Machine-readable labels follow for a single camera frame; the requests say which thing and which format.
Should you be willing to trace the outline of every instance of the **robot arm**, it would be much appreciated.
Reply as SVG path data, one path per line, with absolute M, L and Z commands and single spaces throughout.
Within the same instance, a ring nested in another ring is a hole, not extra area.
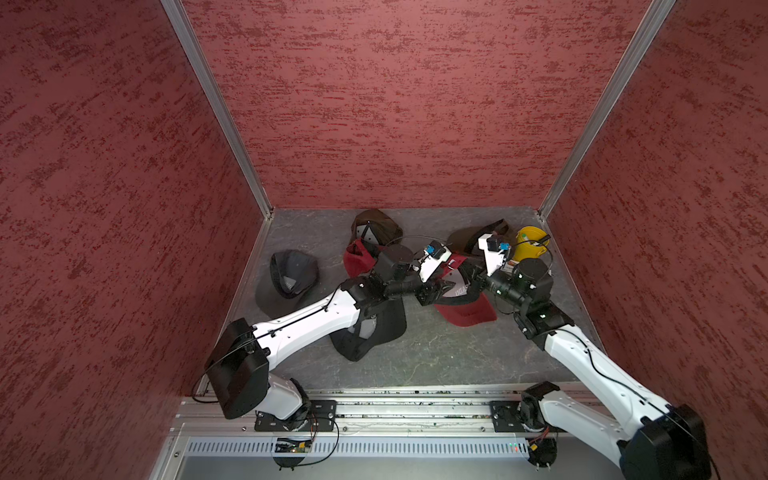
M 542 260 L 525 259 L 502 271 L 510 247 L 486 234 L 486 288 L 518 308 L 515 322 L 526 338 L 565 365 L 614 418 L 576 402 L 549 382 L 522 395 L 521 420 L 531 429 L 562 428 L 598 450 L 632 480 L 710 477 L 707 438 L 690 407 L 673 407 L 616 365 L 549 300 L 552 280 Z
M 625 478 L 709 478 L 699 416 L 686 406 L 672 407 L 596 348 L 549 300 L 552 278 L 543 261 L 526 259 L 507 273 L 502 267 L 511 252 L 508 244 L 487 234 L 478 245 L 486 268 L 473 281 L 484 282 L 487 290 L 516 306 L 515 322 L 526 338 L 571 370 L 614 416 L 595 412 L 543 382 L 522 395 L 523 423 L 534 431 L 552 425 L 570 432 L 620 466 Z M 299 425 L 306 418 L 306 396 L 298 384 L 269 371 L 304 346 L 354 326 L 369 308 L 389 298 L 413 293 L 422 305 L 434 302 L 449 286 L 433 273 L 450 255 L 447 247 L 430 244 L 413 264 L 412 252 L 395 245 L 382 252 L 369 276 L 347 280 L 313 305 L 253 327 L 244 319 L 231 323 L 207 363 L 224 416 L 233 419 L 256 409 Z

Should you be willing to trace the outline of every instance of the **black baseball cap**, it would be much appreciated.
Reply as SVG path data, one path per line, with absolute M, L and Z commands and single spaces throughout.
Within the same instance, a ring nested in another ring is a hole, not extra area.
M 357 362 L 374 346 L 400 338 L 406 327 L 406 308 L 402 298 L 395 298 L 361 311 L 350 328 L 330 334 L 331 343 L 346 359 Z
M 293 313 L 318 276 L 315 257 L 298 250 L 274 253 L 256 287 L 256 305 L 271 319 Z

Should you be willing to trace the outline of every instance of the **marble-patterned floor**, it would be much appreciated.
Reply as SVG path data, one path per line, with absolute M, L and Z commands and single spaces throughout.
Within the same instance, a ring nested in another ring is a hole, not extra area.
M 234 318 L 249 323 L 268 320 L 256 306 L 253 291 L 272 253 L 302 250 L 318 259 L 320 281 L 303 300 L 316 302 L 346 277 L 342 254 L 350 226 L 361 210 L 278 210 L 266 239 L 256 275 L 248 279 Z M 438 208 L 384 210 L 408 234 L 446 238 L 462 227 L 482 226 L 504 218 L 518 230 L 540 226 L 529 207 Z M 404 239 L 412 250 L 428 240 Z M 562 265 L 552 267 L 552 299 L 599 345 L 594 327 L 578 297 L 563 280 Z M 350 362 L 333 348 L 329 337 L 301 349 L 275 370 L 293 377 L 307 389 L 384 386 L 482 385 L 497 383 L 563 382 L 575 377 L 559 362 L 526 340 L 509 315 L 469 328 L 453 326 L 434 306 L 420 306 L 405 298 L 408 329 L 399 339 L 375 346 L 358 362 Z M 506 303 L 499 302 L 509 311 Z

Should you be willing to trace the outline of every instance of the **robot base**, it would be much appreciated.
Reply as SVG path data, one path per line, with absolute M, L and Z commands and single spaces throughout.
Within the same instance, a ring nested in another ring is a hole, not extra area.
M 255 432 L 332 432 L 333 420 L 336 417 L 336 400 L 312 400 L 306 422 L 295 430 L 292 430 L 292 422 L 289 419 L 280 420 L 274 415 L 264 412 L 256 412 L 256 422 L 253 424 Z
M 520 402 L 516 400 L 495 400 L 489 403 L 491 406 L 491 420 L 493 430 L 497 433 L 531 433 L 543 432 L 544 428 L 532 429 L 523 423 L 520 418 Z M 563 429 L 550 426 L 551 433 L 564 432 Z

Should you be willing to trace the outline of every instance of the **cap brim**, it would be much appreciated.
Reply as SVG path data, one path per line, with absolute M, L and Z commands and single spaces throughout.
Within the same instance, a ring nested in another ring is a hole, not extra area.
M 436 303 L 435 308 L 446 320 L 456 326 L 473 326 L 496 320 L 496 310 L 484 293 L 481 293 L 480 297 L 472 303 L 465 305 L 439 305 Z
M 272 284 L 269 275 L 262 275 L 256 287 L 256 305 L 271 319 L 278 319 L 297 311 L 299 301 L 303 297 L 297 295 L 294 298 L 286 298 L 280 295 Z

